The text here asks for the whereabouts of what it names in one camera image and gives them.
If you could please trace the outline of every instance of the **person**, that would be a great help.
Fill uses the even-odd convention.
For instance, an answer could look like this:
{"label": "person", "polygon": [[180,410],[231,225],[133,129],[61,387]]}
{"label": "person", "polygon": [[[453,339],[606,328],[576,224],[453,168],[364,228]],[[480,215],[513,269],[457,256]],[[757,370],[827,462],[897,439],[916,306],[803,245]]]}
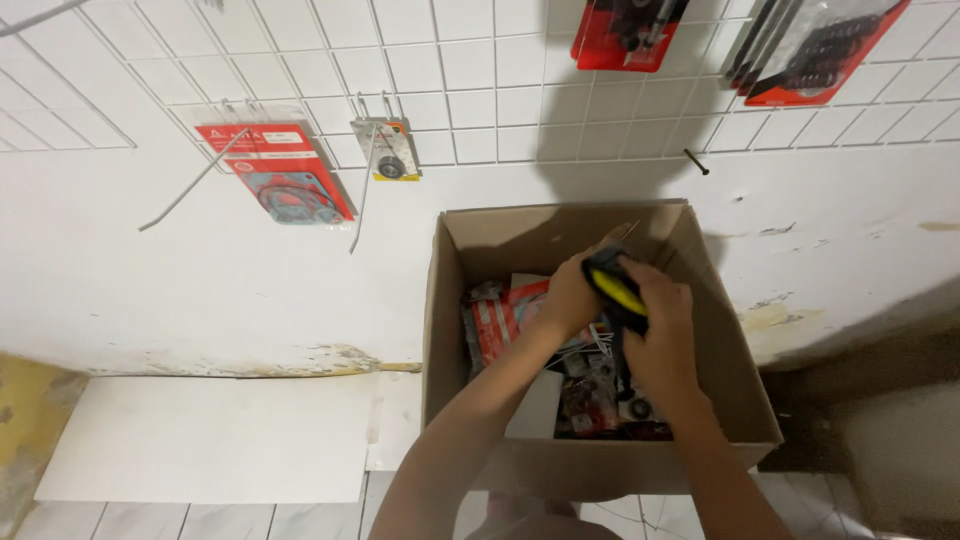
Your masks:
{"label": "person", "polygon": [[[460,503],[493,448],[503,438],[527,387],[567,339],[600,313],[587,285],[584,258],[619,236],[560,266],[539,313],[523,334],[470,382],[423,430],[403,459],[373,521],[369,540],[449,540]],[[634,378],[674,434],[690,494],[708,540],[793,536],[737,461],[697,384],[690,287],[652,266],[621,258],[647,307],[644,336],[626,331],[624,353]],[[495,494],[488,513],[495,506]],[[576,519],[572,511],[488,517],[476,540],[617,540],[607,528]]]}

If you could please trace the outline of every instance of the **hand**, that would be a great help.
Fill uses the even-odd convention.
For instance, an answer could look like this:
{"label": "hand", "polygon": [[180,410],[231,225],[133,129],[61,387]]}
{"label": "hand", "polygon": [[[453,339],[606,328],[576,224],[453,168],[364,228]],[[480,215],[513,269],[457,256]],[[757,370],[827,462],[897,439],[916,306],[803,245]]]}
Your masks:
{"label": "hand", "polygon": [[693,355],[693,297],[653,266],[621,257],[620,265],[640,288],[650,329],[645,336],[624,331],[630,371],[668,421],[678,407],[703,396]]}
{"label": "hand", "polygon": [[581,263],[597,250],[622,240],[629,229],[629,223],[613,229],[599,244],[561,264],[550,278],[550,289],[546,293],[546,299],[543,300],[535,321],[556,329],[563,337],[560,344],[565,343],[596,320],[602,307],[600,298],[584,279],[583,270],[580,269]]}

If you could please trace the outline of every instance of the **cardboard box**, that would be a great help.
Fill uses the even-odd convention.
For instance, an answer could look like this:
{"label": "cardboard box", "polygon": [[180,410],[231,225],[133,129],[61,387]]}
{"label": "cardboard box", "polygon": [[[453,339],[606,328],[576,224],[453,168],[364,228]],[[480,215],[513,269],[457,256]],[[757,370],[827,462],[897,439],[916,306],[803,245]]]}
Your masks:
{"label": "cardboard box", "polygon": [[[423,336],[423,422],[436,417],[467,383],[460,302],[465,290],[514,272],[551,275],[572,255],[622,223],[641,260],[694,299],[700,386],[744,468],[782,442],[743,330],[710,263],[700,226],[685,202],[553,205],[445,212],[437,220],[427,281]],[[595,502],[634,493],[687,491],[671,442],[506,439],[474,489]]]}

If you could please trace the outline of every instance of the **wire grid panel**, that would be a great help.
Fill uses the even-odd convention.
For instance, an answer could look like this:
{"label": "wire grid panel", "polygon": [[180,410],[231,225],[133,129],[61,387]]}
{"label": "wire grid panel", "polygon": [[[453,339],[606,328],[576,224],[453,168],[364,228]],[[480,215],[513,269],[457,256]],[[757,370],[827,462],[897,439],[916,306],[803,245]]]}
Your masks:
{"label": "wire grid panel", "polygon": [[690,0],[657,73],[578,71],[583,0],[94,0],[84,21],[199,148],[192,108],[302,110],[333,169],[381,92],[424,168],[661,160],[960,139],[960,2],[914,0],[824,107],[747,108],[722,78],[755,0]]}
{"label": "wire grid panel", "polygon": [[0,39],[0,152],[135,147],[26,40]]}

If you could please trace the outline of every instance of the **screw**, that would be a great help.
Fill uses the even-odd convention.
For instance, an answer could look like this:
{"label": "screw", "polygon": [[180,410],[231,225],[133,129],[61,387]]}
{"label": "screw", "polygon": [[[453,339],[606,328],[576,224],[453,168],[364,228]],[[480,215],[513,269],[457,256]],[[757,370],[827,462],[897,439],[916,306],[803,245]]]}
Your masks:
{"label": "screw", "polygon": [[694,165],[697,165],[698,167],[700,167],[700,170],[703,171],[704,176],[710,174],[710,170],[707,169],[706,167],[704,167],[704,166],[700,163],[699,160],[697,160],[696,158],[694,158],[692,152],[690,152],[689,150],[687,150],[687,149],[684,148],[684,154],[686,154],[686,156],[687,156],[688,158],[690,158],[691,161],[693,161],[693,164],[694,164]]}

